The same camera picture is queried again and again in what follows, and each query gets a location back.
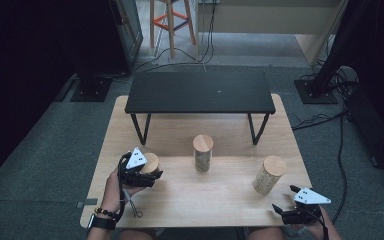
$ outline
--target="gray carpet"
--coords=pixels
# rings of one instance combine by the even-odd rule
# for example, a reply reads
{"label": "gray carpet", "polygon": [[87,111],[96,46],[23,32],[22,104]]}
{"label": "gray carpet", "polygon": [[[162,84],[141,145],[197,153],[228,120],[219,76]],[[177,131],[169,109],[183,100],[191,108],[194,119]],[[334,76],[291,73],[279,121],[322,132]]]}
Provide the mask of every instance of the gray carpet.
{"label": "gray carpet", "polygon": [[[317,114],[334,116],[336,105],[303,105],[293,80],[308,68],[206,66],[206,71],[264,72],[282,97],[291,125]],[[169,66],[155,71],[204,71],[203,66]],[[129,93],[132,77],[118,78],[103,103],[54,102],[0,169],[0,239],[84,239],[84,201],[115,99]],[[344,239],[384,239],[384,170],[376,169],[356,126],[344,119],[341,155],[348,193],[336,226]],[[294,132],[314,189],[331,198],[334,216],[343,196],[338,167],[340,120]],[[166,229],[159,239],[238,239],[230,228]],[[310,239],[308,235],[296,239]]]}

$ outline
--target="light wood tabletop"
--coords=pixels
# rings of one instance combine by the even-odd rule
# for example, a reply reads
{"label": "light wood tabletop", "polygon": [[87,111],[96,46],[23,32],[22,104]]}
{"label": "light wood tabletop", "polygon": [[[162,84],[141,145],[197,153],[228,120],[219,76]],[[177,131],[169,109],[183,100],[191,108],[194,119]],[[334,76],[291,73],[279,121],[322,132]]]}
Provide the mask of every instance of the light wood tabletop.
{"label": "light wood tabletop", "polygon": [[[273,94],[276,113],[267,122],[258,145],[253,145],[246,114],[154,114],[146,146],[142,146],[129,114],[124,112],[127,96],[117,99],[98,159],[80,224],[87,227],[95,207],[99,207],[109,174],[120,157],[138,147],[154,153],[164,173],[154,187],[132,197],[142,218],[134,218],[126,205],[118,227],[215,227],[283,225],[272,203],[292,209],[289,185],[311,187],[280,96]],[[253,114],[254,125],[264,114]],[[144,126],[146,114],[139,114]],[[193,140],[210,136],[214,145],[208,172],[195,170]],[[253,188],[253,180],[264,159],[279,156],[286,172],[267,195]]]}

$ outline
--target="person's arm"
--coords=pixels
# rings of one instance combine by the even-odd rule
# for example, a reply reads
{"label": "person's arm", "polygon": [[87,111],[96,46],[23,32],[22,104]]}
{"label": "person's arm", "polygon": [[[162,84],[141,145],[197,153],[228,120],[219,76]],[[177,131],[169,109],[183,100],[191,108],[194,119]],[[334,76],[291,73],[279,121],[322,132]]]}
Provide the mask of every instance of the person's arm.
{"label": "person's arm", "polygon": [[[101,203],[101,208],[112,213],[117,213],[120,210],[120,189],[118,185],[118,167],[110,174],[107,178],[107,183],[105,185],[104,196]],[[137,192],[145,188],[130,188],[129,186],[123,185],[123,188],[127,190],[130,196],[133,196]],[[96,217],[103,219],[112,219],[108,215],[103,213],[97,213]],[[111,236],[111,230],[92,227],[87,236],[88,240],[108,240]]]}
{"label": "person's arm", "polygon": [[[327,214],[326,210],[323,207],[320,207],[320,210],[323,215],[325,226],[328,229],[329,234],[329,240],[341,240],[341,236],[339,235],[338,231],[336,230],[335,226],[332,223],[332,220],[330,220],[329,215]],[[317,221],[311,225],[307,225],[307,231],[310,232],[310,234],[313,236],[316,240],[324,240],[324,232],[323,232],[323,226],[322,224]]]}

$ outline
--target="bracelet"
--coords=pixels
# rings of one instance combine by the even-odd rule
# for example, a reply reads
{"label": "bracelet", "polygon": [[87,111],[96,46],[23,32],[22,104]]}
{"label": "bracelet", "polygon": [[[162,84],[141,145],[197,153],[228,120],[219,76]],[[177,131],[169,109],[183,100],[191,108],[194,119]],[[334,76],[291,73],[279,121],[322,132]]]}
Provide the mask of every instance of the bracelet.
{"label": "bracelet", "polygon": [[102,213],[104,215],[107,215],[108,217],[111,217],[112,219],[118,219],[118,214],[117,213],[113,213],[113,212],[110,212],[108,210],[104,210],[102,208],[95,208],[94,210],[95,213]]}

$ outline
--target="black metal leg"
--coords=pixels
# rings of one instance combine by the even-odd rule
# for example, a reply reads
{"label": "black metal leg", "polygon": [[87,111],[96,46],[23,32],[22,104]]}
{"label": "black metal leg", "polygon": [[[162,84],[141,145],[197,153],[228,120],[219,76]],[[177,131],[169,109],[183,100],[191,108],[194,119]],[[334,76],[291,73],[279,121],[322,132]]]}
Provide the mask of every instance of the black metal leg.
{"label": "black metal leg", "polygon": [[254,124],[252,123],[252,116],[251,116],[251,113],[248,113],[249,127],[251,128],[252,143],[254,145],[258,144],[258,141],[260,140],[260,137],[264,132],[264,128],[266,127],[267,121],[269,120],[269,116],[270,114],[268,113],[264,116],[264,120],[263,120],[263,123],[261,124],[260,131],[258,131],[257,136],[255,136]]}
{"label": "black metal leg", "polygon": [[143,136],[142,136],[142,133],[140,131],[140,127],[139,127],[138,119],[136,118],[136,114],[130,114],[130,116],[132,117],[133,124],[135,125],[135,129],[136,129],[136,132],[138,134],[140,143],[142,145],[145,145],[146,144],[146,137],[148,136],[149,122],[151,121],[151,114],[148,114],[148,116],[146,117],[145,132],[144,132]]}

